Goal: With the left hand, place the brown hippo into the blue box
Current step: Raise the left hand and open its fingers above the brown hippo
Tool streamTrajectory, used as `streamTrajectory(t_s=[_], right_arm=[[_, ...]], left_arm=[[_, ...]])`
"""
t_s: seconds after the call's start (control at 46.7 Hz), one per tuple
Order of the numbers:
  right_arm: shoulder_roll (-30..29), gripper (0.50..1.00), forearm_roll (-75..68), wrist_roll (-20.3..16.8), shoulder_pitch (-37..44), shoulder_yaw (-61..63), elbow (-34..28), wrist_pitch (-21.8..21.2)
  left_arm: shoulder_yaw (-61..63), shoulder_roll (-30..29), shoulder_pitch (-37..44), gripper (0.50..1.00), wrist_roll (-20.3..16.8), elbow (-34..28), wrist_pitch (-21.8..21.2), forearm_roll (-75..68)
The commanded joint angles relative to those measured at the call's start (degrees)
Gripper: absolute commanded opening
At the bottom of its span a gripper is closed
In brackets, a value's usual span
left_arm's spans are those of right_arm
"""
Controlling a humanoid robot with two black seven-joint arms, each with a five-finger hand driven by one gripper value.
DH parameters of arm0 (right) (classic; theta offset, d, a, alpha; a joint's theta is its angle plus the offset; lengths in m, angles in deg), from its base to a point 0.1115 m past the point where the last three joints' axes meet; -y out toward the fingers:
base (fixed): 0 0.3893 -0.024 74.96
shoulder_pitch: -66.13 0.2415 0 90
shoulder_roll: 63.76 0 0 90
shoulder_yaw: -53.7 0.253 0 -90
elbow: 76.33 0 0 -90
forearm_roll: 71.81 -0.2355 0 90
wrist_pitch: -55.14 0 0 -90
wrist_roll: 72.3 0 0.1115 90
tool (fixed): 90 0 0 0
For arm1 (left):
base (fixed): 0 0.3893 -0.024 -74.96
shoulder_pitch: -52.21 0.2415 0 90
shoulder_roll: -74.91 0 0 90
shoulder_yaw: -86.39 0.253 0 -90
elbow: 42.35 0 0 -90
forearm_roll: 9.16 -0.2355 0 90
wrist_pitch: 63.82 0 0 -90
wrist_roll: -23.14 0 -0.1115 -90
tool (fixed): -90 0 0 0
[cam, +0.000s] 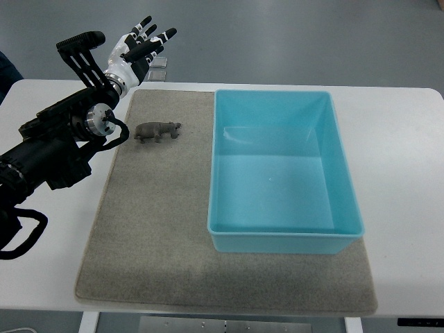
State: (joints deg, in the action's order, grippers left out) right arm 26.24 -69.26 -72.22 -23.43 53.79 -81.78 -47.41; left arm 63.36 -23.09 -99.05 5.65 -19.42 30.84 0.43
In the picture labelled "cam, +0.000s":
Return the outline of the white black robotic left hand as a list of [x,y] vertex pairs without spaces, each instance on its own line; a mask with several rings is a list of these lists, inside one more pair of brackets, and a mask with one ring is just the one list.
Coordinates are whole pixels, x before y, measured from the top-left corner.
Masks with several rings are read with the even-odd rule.
[[118,78],[124,87],[140,85],[153,60],[164,50],[164,45],[177,33],[176,28],[155,34],[157,25],[147,16],[123,35],[108,58],[105,75]]

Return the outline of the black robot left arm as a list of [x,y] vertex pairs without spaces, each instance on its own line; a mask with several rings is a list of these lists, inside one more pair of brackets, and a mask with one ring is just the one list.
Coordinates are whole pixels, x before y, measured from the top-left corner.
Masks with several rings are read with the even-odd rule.
[[2,260],[27,253],[48,224],[43,213],[20,204],[43,183],[72,187],[91,174],[89,161],[96,153],[129,138],[127,125],[113,113],[123,88],[111,76],[85,84],[22,125],[22,142],[1,155]]

